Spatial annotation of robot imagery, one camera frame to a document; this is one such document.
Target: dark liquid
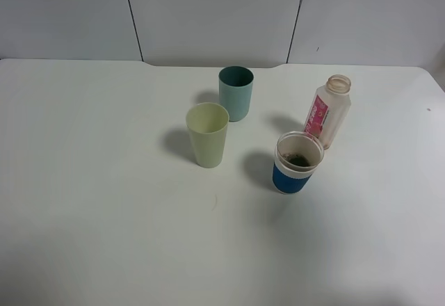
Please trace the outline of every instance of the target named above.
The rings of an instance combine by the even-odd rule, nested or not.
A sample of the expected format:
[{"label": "dark liquid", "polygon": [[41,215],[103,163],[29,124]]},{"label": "dark liquid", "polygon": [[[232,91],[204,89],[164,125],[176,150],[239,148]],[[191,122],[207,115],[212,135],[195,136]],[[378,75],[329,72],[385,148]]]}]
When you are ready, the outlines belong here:
[{"label": "dark liquid", "polygon": [[295,166],[299,167],[309,167],[311,164],[308,160],[300,154],[289,154],[288,156],[284,156],[287,162],[292,163]]}]

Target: light green cup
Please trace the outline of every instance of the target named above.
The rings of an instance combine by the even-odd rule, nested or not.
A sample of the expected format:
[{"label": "light green cup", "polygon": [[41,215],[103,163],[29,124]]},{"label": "light green cup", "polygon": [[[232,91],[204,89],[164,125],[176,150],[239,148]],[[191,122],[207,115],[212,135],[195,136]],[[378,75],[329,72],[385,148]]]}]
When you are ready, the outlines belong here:
[{"label": "light green cup", "polygon": [[186,123],[196,162],[204,168],[214,168],[223,159],[229,113],[216,103],[201,103],[190,109]]}]

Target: cup rim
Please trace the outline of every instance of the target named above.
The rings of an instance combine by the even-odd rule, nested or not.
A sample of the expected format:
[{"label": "cup rim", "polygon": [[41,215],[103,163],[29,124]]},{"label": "cup rim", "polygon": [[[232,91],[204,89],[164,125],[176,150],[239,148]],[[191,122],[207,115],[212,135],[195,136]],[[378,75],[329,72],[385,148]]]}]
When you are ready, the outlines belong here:
[{"label": "cup rim", "polygon": [[[232,85],[229,85],[228,83],[225,83],[225,82],[221,79],[221,72],[224,71],[224,70],[226,70],[226,69],[228,69],[228,68],[242,68],[243,70],[247,70],[247,71],[252,75],[252,80],[250,80],[249,83],[247,83],[247,84],[245,84],[245,85],[242,85],[242,86],[232,86]],[[233,65],[233,66],[227,66],[227,67],[224,67],[223,69],[221,69],[221,71],[218,73],[218,79],[220,79],[220,82],[222,82],[222,83],[225,84],[226,86],[229,86],[229,87],[232,87],[232,88],[244,88],[244,87],[247,87],[247,86],[253,84],[253,81],[254,81],[254,79],[255,79],[255,75],[254,75],[253,72],[252,72],[251,70],[249,70],[247,67]]]},{"label": "cup rim", "polygon": [[[213,131],[213,132],[200,132],[200,131],[196,131],[196,130],[194,130],[194,129],[191,129],[191,128],[188,126],[188,122],[187,122],[188,114],[189,114],[194,108],[197,108],[197,107],[202,106],[202,105],[204,105],[204,104],[213,104],[213,105],[215,105],[215,106],[218,106],[219,108],[221,108],[221,109],[225,112],[225,115],[226,115],[227,120],[226,120],[226,122],[225,122],[225,125],[224,125],[223,127],[221,127],[219,130],[216,130],[216,131]],[[188,129],[188,130],[190,130],[190,131],[192,131],[192,132],[195,132],[196,134],[216,134],[216,133],[218,133],[219,131],[223,131],[223,130],[227,127],[227,125],[229,124],[229,119],[230,119],[229,111],[227,111],[227,109],[224,108],[223,106],[221,106],[220,104],[218,104],[218,103],[214,103],[214,102],[202,102],[202,103],[198,103],[198,104],[192,106],[192,107],[187,111],[187,114],[186,114],[186,125],[187,125],[187,129]]]},{"label": "cup rim", "polygon": [[320,157],[320,161],[319,161],[316,165],[308,166],[308,167],[300,167],[300,166],[296,166],[296,167],[298,168],[298,170],[291,169],[290,167],[286,166],[286,164],[283,163],[283,162],[281,161],[282,165],[283,165],[284,167],[288,168],[289,170],[300,171],[300,172],[307,172],[307,171],[310,171],[310,170],[312,170],[312,169],[317,168],[318,165],[321,163],[321,161],[323,161],[323,158],[325,157],[325,150],[324,150],[324,148],[323,148],[323,145],[321,145],[320,140],[317,139],[317,137],[315,137],[315,136],[313,136],[313,135],[311,135],[311,134],[308,134],[307,132],[304,132],[304,131],[290,131],[290,132],[286,132],[285,134],[282,134],[282,135],[280,136],[280,138],[278,138],[277,144],[276,144],[276,146],[275,146],[276,154],[277,154],[278,158],[281,158],[281,159],[285,160],[289,165],[292,165],[292,163],[288,162],[288,161],[283,157],[283,155],[281,154],[280,150],[278,149],[278,145],[279,145],[284,139],[286,139],[286,138],[288,138],[288,137],[306,137],[306,138],[309,138],[313,143],[315,143],[315,145],[316,145],[316,146],[318,147],[318,149],[320,150],[320,156],[321,156],[321,157]]}]

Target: white wall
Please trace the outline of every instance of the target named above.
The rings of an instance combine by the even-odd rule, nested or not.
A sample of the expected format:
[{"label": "white wall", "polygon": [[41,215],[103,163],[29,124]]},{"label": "white wall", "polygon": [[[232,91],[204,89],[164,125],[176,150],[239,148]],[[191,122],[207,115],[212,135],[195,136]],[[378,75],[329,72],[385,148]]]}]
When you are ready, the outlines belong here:
[{"label": "white wall", "polygon": [[131,0],[153,65],[286,62],[300,0]]},{"label": "white wall", "polygon": [[445,0],[303,0],[290,63],[445,65]]},{"label": "white wall", "polygon": [[127,0],[0,0],[0,58],[140,60]]}]

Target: teal cup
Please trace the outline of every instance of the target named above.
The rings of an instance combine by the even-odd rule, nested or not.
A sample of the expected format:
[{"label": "teal cup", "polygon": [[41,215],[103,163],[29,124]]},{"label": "teal cup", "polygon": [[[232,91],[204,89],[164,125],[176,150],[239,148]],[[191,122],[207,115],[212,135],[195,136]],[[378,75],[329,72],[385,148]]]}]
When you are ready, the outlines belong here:
[{"label": "teal cup", "polygon": [[220,105],[229,112],[230,122],[242,120],[249,112],[253,73],[245,67],[231,66],[221,70]]}]

